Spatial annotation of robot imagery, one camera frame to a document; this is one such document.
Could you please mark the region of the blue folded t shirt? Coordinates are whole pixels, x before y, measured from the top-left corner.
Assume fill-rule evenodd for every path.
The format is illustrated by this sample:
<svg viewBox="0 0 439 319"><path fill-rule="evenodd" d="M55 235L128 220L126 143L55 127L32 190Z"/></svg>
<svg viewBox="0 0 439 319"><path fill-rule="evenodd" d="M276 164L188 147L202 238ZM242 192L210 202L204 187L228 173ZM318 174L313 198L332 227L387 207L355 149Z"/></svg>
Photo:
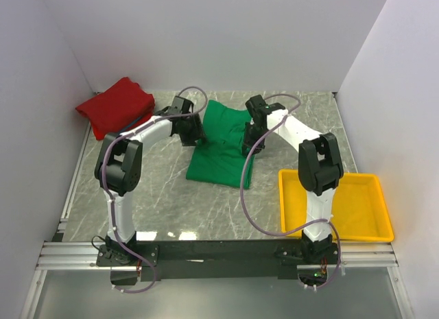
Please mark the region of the blue folded t shirt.
<svg viewBox="0 0 439 319"><path fill-rule="evenodd" d="M137 119L135 119L133 122L130 122L127 126L123 127L120 131L119 134L123 133L123 132L128 132L138 126L140 126L141 124L145 123L146 121L148 121L151 118L151 114L148 115L144 115L142 117L139 117Z"/></svg>

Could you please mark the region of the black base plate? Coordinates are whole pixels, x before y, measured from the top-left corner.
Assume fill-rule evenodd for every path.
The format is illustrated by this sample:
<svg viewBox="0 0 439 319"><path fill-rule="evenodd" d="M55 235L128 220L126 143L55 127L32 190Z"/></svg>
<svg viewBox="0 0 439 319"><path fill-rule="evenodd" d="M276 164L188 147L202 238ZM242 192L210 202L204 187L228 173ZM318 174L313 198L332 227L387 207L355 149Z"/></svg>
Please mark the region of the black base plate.
<svg viewBox="0 0 439 319"><path fill-rule="evenodd" d="M334 265L339 255L336 244L314 252L306 250L299 239L138 241L130 248L145 262L113 241L99 247L96 264L116 269L111 280L117 285L133 285L135 276L142 281L269 276L297 279L298 266Z"/></svg>

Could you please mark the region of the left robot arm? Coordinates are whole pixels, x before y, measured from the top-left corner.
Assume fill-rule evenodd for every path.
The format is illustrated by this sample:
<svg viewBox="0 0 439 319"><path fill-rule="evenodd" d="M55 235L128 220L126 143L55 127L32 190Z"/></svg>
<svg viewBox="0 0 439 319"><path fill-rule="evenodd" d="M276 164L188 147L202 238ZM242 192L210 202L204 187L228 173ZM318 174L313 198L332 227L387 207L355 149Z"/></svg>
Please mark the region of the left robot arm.
<svg viewBox="0 0 439 319"><path fill-rule="evenodd" d="M142 170L143 152L157 142L177 134L183 146L195 146L205 134L199 114L152 116L140 126L121 134L109 133L95 166L95 177L104 190L108 209L107 237L119 243L112 256L130 265L137 248L130 244L136 234L132 219L132 197Z"/></svg>

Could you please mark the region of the green t shirt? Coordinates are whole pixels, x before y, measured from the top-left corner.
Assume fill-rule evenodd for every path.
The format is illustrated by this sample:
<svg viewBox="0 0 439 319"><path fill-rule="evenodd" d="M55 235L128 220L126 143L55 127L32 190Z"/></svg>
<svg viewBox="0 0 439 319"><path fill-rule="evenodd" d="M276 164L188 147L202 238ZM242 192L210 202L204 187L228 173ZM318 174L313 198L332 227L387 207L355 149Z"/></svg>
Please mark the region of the green t shirt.
<svg viewBox="0 0 439 319"><path fill-rule="evenodd" d="M205 141L198 141L186 179L227 187L250 188L253 161L242 174L246 153L242 152L246 124L251 116L246 110L235 110L210 100L204 112Z"/></svg>

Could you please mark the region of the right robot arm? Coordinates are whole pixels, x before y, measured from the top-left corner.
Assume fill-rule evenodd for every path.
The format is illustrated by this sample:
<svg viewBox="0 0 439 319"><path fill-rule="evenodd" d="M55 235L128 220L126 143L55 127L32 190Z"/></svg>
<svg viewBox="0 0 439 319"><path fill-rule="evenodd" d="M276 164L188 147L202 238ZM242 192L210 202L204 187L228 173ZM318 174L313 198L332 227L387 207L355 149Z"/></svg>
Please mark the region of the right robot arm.
<svg viewBox="0 0 439 319"><path fill-rule="evenodd" d="M306 126L286 109L272 110L267 106L250 110L252 121L246 125L245 141L252 146L247 154L241 173L239 186L241 206L249 223L259 232L274 237L291 235L302 231L308 240L301 246L302 258L308 263L317 263L325 255L321 241L332 233L333 197L344 175L337 138L328 132L322 134ZM298 153L298 177L307 194L306 222L285 233L275 233L262 229L251 218L244 200L244 180L253 152L271 134L279 135Z"/></svg>

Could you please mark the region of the red folded t shirt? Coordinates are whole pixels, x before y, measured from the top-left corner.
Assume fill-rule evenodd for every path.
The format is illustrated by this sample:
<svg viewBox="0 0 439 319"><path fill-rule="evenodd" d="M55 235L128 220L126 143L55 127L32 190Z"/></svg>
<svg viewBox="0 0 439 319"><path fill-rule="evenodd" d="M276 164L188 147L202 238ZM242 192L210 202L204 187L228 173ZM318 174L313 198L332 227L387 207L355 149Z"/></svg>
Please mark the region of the red folded t shirt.
<svg viewBox="0 0 439 319"><path fill-rule="evenodd" d="M124 77L75 109L90 121L95 138L101 141L108 133L119 132L135 119L152 115L154 107L154 96Z"/></svg>

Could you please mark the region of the aluminium frame rail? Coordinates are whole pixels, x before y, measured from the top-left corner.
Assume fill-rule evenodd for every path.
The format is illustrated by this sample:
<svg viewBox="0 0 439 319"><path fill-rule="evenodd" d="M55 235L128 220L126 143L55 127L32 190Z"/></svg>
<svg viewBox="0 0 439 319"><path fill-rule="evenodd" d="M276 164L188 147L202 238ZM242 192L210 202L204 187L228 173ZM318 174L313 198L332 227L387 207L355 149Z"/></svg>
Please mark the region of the aluminium frame rail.
<svg viewBox="0 0 439 319"><path fill-rule="evenodd" d="M211 264L222 261L251 261L260 264L293 264L299 268L335 265L337 260L347 268L396 267L398 262L389 244L347 243L333 246L328 254L316 259L303 259L295 240L237 241L142 241L138 251L152 265L164 261ZM43 245L36 267L39 270L134 270L138 261L132 255L112 255L103 243L92 246L85 242L47 242Z"/></svg>

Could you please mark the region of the yellow plastic tray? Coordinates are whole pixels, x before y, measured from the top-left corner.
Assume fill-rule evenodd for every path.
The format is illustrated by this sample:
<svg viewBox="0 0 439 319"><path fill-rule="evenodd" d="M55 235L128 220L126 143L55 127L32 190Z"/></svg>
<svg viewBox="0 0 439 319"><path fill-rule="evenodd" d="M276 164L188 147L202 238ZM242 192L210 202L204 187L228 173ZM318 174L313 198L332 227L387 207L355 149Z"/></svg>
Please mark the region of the yellow plastic tray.
<svg viewBox="0 0 439 319"><path fill-rule="evenodd" d="M281 231L287 232L306 222L307 195L298 172L278 172ZM394 232L381 190L373 174L345 173L333 199L333 218L341 240L392 242Z"/></svg>

